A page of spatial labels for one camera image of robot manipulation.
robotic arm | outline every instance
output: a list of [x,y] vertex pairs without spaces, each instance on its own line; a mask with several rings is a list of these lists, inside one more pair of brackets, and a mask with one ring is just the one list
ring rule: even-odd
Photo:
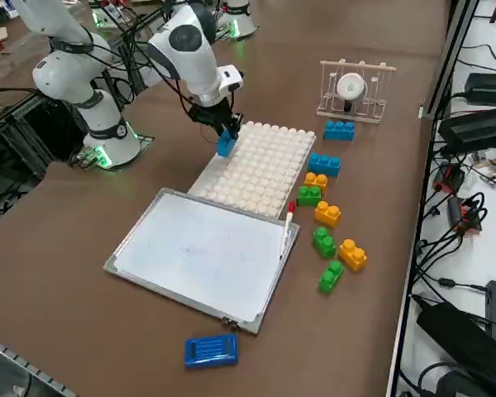
[[90,85],[106,69],[103,62],[112,60],[108,43],[82,27],[61,0],[12,2],[26,26],[48,36],[54,48],[33,69],[36,87],[48,97],[78,109],[89,129],[84,144],[95,148],[102,158],[102,167],[134,159],[140,152],[140,142],[112,96]]
[[[33,69],[36,87],[78,109],[89,129],[84,144],[103,158],[102,167],[133,160],[140,153],[136,135],[110,93],[90,85],[112,60],[108,43],[75,21],[61,0],[12,2],[26,26],[48,36],[54,48]],[[226,96],[242,86],[242,76],[233,65],[217,67],[210,46],[214,41],[212,14],[194,3],[177,10],[152,37],[148,52],[164,76],[187,84],[194,101],[188,114],[194,122],[212,126],[219,136],[228,130],[236,139],[242,115],[231,112]]]
[[242,74],[233,65],[217,67],[215,35],[213,15],[201,3],[184,4],[149,40],[147,51],[162,75],[186,83],[194,122],[213,127],[219,136],[228,130],[236,139],[242,115],[232,112],[227,96],[243,86]]

power adapter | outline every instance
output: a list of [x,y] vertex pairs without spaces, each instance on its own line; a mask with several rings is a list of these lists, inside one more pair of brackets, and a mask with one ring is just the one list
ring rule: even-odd
[[422,311],[417,324],[491,395],[496,396],[496,341],[449,302],[431,306],[414,296]]

blue block held by gripper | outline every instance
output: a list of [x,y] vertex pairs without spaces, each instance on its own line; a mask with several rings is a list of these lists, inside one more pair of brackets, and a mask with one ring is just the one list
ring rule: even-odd
[[236,140],[231,139],[230,132],[224,130],[217,142],[217,154],[222,157],[228,157],[235,144]]

brown table surface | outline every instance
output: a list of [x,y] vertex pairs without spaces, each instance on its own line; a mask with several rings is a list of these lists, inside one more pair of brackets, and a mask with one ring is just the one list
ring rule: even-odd
[[[215,47],[220,65],[246,73],[236,100],[246,120],[312,129],[315,151],[341,157],[327,201],[342,211],[336,240],[365,248],[363,272],[346,270],[328,297],[317,292],[327,261],[311,247],[312,210],[300,208],[300,236],[260,335],[239,333],[237,366],[186,371],[184,340],[225,332],[220,322],[103,270],[155,193],[187,191],[214,151],[175,95],[157,86],[125,112],[139,133],[156,137],[128,172],[52,165],[0,220],[0,343],[83,396],[383,395],[426,157],[417,112],[447,7],[256,0],[257,34]],[[350,145],[323,141],[327,119],[315,115],[319,60],[340,58],[398,68],[384,120],[357,124]]]

red marker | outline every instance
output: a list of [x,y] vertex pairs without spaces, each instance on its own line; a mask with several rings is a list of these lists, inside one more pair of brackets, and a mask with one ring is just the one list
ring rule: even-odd
[[287,217],[284,220],[283,236],[281,237],[281,248],[279,249],[279,259],[283,258],[284,250],[287,244],[287,239],[289,238],[289,227],[292,222],[292,216],[294,215],[294,209],[296,206],[294,202],[291,201],[289,204],[289,211],[287,212]]

